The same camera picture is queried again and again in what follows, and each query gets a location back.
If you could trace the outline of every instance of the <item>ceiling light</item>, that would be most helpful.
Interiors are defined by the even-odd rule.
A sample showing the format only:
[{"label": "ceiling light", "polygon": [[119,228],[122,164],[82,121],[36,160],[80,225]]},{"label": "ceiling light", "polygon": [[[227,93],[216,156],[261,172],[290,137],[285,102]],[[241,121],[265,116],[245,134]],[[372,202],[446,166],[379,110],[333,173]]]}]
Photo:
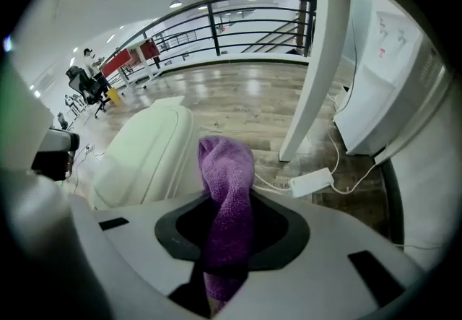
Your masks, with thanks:
[{"label": "ceiling light", "polygon": [[170,8],[176,8],[176,7],[179,7],[181,4],[183,4],[181,1],[179,0],[174,0],[170,3]]},{"label": "ceiling light", "polygon": [[106,41],[106,44],[109,43],[114,38],[114,36],[116,36],[116,34],[112,34],[112,36],[108,38],[108,41]]},{"label": "ceiling light", "polygon": [[8,35],[3,39],[3,49],[5,52],[9,52],[13,49],[13,44],[12,44],[12,37],[11,35]]}]

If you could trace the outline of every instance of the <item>wooden floor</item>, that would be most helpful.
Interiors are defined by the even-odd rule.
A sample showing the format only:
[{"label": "wooden floor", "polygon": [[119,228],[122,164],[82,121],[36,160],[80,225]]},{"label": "wooden floor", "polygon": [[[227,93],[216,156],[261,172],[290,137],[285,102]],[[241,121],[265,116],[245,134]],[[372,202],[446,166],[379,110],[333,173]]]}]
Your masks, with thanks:
[{"label": "wooden floor", "polygon": [[[95,144],[94,153],[104,152],[122,125],[136,112],[156,99],[186,95],[188,107],[199,123],[201,134],[222,135],[247,144],[255,156],[256,172],[280,188],[294,176],[336,164],[336,150],[328,138],[333,137],[340,149],[340,162],[334,173],[336,187],[351,188],[372,166],[365,156],[346,156],[339,132],[332,123],[334,104],[326,98],[307,139],[289,163],[279,162],[278,151],[295,112],[307,67],[293,64],[217,64],[185,69],[150,83],[147,90],[126,91],[121,106],[111,106],[98,120],[82,116],[74,130],[81,135],[81,147]],[[342,84],[349,84],[352,71],[339,67],[329,90],[335,96]],[[77,159],[77,165],[84,155]],[[88,195],[89,184],[98,160],[91,154],[78,166],[77,193]],[[64,183],[72,192],[76,177]],[[264,186],[257,178],[256,185]],[[388,237],[388,207],[383,177],[379,168],[349,195],[335,193],[330,187],[312,195],[307,202],[349,213]]]}]

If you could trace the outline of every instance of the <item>yellow object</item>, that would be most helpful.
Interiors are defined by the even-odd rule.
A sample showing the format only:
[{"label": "yellow object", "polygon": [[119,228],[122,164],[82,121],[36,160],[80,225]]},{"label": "yellow object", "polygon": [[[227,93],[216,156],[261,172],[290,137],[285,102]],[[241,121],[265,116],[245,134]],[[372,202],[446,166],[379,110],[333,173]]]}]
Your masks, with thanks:
[{"label": "yellow object", "polygon": [[113,87],[106,92],[106,95],[114,102],[114,104],[121,104],[121,97],[118,96],[117,90]]}]

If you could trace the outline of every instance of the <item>office chair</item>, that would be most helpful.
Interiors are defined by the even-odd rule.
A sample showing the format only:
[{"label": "office chair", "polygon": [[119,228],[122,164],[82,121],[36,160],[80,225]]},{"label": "office chair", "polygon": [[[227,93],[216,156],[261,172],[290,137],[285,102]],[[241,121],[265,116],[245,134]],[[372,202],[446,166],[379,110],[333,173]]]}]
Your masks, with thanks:
[{"label": "office chair", "polygon": [[66,76],[69,78],[69,86],[71,89],[74,89],[78,92],[83,98],[84,101],[89,104],[100,103],[96,112],[95,118],[98,118],[97,113],[101,110],[106,112],[104,106],[110,100],[110,98],[103,100],[101,95],[103,93],[103,86],[101,86],[94,79],[90,79],[85,70],[72,66],[67,70]]}]

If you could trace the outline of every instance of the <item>purple towel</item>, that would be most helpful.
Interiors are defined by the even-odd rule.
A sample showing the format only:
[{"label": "purple towel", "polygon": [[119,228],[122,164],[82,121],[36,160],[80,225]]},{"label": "purple towel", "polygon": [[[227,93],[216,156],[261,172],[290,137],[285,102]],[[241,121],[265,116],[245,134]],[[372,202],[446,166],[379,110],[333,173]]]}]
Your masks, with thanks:
[{"label": "purple towel", "polygon": [[[253,154],[243,143],[225,137],[199,140],[199,167],[204,188],[218,209],[204,247],[204,269],[246,266],[253,242],[249,191],[253,184]],[[244,283],[204,274],[207,296],[221,309]]]}]

